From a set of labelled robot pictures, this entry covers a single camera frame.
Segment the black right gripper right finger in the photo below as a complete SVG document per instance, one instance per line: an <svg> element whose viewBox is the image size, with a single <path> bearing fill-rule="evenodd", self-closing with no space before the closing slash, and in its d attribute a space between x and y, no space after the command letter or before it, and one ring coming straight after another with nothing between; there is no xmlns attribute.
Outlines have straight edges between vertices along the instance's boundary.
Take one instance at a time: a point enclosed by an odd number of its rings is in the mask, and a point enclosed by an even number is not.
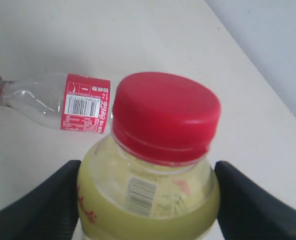
<svg viewBox="0 0 296 240"><path fill-rule="evenodd" d="M296 240L296 209L227 161L215 164L221 192L218 223L226 240Z"/></svg>

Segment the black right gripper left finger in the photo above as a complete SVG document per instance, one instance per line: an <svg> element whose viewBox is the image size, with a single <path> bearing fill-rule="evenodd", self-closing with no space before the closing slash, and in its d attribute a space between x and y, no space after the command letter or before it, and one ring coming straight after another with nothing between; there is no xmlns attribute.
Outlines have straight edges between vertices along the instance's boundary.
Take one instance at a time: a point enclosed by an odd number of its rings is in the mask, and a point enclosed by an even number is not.
<svg viewBox="0 0 296 240"><path fill-rule="evenodd" d="M0 240L70 240L79 214L77 174L70 160L31 192L0 210Z"/></svg>

